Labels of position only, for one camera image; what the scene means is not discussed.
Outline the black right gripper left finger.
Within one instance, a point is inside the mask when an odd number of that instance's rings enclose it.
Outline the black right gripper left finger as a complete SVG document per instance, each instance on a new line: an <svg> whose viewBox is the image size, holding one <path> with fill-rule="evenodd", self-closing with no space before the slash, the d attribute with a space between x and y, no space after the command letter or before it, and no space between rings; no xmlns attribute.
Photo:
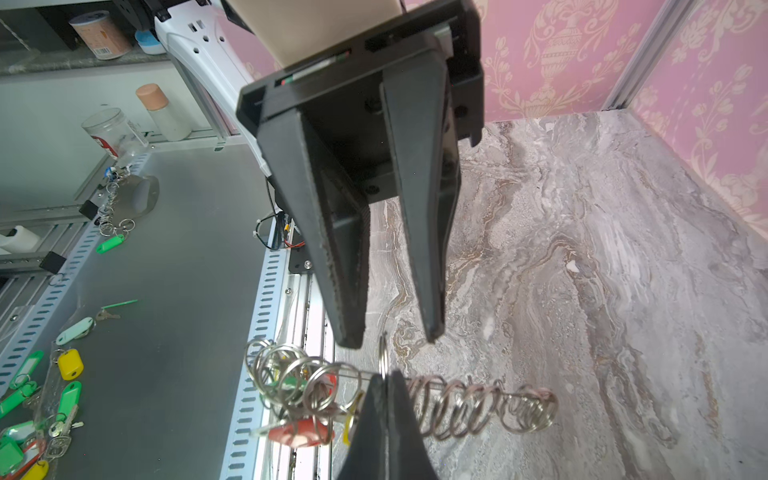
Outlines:
<svg viewBox="0 0 768 480"><path fill-rule="evenodd" d="M374 375L360 410L339 480L383 480L386 478L386 383Z"/></svg>

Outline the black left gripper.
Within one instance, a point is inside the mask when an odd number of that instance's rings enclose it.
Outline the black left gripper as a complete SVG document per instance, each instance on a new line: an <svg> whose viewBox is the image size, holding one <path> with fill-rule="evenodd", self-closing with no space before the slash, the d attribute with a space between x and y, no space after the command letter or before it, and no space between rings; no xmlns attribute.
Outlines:
<svg viewBox="0 0 768 480"><path fill-rule="evenodd" d="M399 61L431 40L442 53ZM458 139L477 145L485 111L480 56L474 4L432 1L240 92L237 119L258 133L341 347L363 344L367 200L394 196L391 157L425 338L434 343L445 331L447 243L460 187L450 100Z"/></svg>

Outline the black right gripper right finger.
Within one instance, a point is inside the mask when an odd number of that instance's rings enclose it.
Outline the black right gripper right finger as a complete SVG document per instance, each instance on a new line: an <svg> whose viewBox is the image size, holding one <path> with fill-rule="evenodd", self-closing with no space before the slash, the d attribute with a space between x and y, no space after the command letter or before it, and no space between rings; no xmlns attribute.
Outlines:
<svg viewBox="0 0 768 480"><path fill-rule="evenodd" d="M387 375L388 474L394 480L437 479L402 373Z"/></svg>

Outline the red key tag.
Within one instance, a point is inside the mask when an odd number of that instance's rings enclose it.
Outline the red key tag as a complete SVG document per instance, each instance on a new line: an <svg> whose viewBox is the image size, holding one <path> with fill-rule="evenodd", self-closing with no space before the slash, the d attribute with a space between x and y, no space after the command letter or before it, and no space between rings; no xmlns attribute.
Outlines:
<svg viewBox="0 0 768 480"><path fill-rule="evenodd" d="M328 425L313 418L304 418L270 429L267 438L292 449L300 449L327 445L334 434Z"/></svg>

